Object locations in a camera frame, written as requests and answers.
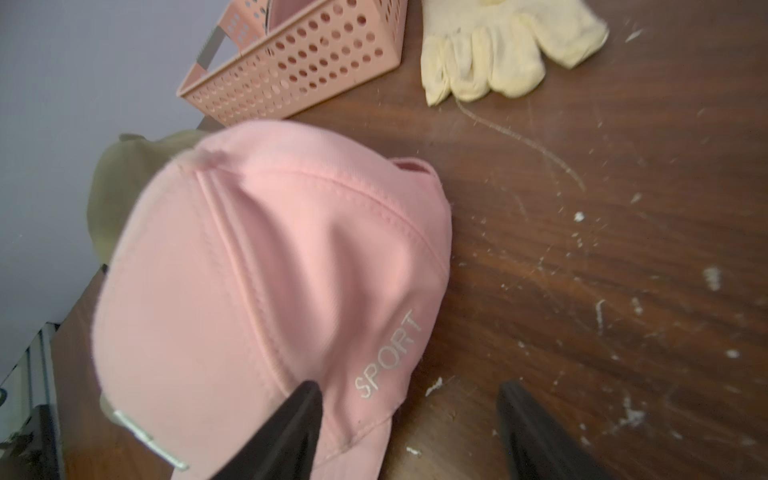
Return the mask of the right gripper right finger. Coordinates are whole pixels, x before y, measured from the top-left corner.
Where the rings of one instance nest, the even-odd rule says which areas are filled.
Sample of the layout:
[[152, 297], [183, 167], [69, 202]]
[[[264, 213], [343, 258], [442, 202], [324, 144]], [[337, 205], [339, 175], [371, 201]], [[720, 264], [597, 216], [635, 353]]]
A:
[[611, 478], [519, 382], [500, 385], [496, 409], [511, 479]]

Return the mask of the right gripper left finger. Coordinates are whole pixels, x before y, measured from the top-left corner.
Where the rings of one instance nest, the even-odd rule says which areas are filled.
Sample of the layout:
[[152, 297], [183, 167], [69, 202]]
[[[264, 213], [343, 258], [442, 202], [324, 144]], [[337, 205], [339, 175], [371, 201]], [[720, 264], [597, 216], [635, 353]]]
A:
[[214, 480], [308, 480], [320, 436], [319, 385], [302, 382]]

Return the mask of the pink baseball cap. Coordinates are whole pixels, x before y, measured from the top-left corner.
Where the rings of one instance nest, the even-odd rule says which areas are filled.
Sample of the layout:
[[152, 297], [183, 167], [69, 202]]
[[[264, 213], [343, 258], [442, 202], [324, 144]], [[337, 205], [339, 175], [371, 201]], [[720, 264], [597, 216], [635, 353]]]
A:
[[210, 479], [304, 381], [311, 475], [375, 479], [449, 280], [437, 172], [337, 133], [254, 120], [171, 160], [118, 242], [93, 357], [119, 421]]

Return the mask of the beige baseball cap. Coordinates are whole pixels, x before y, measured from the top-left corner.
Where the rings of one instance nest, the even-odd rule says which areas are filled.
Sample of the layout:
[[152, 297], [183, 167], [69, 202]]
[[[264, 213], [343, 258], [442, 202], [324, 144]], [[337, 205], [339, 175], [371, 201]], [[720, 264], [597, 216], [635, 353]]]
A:
[[183, 130], [159, 140], [123, 133], [97, 162], [88, 195], [88, 233], [101, 264], [110, 264], [119, 238], [144, 187], [176, 155], [206, 132]]

